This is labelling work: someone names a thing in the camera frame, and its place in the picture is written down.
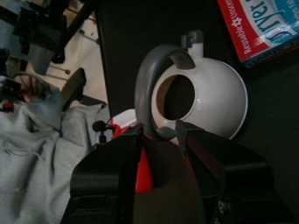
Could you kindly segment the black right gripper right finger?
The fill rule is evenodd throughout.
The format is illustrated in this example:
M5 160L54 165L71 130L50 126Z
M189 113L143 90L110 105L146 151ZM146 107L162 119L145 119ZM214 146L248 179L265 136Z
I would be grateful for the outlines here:
M265 157L189 122L176 132L206 223L296 224Z

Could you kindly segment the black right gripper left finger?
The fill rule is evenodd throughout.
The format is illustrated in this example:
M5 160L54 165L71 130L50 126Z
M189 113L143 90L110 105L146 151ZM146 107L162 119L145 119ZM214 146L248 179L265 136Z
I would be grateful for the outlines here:
M61 224L134 224L142 140L139 123L79 162Z

